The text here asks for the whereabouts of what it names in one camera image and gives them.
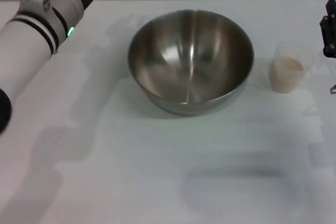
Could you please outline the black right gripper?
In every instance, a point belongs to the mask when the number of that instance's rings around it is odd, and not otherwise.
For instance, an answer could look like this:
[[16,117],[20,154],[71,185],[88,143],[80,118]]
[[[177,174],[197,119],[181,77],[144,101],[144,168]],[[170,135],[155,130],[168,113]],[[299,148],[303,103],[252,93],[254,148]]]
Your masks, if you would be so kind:
[[327,15],[320,22],[324,43],[324,55],[328,58],[336,58],[335,51],[335,0],[328,0],[325,5]]

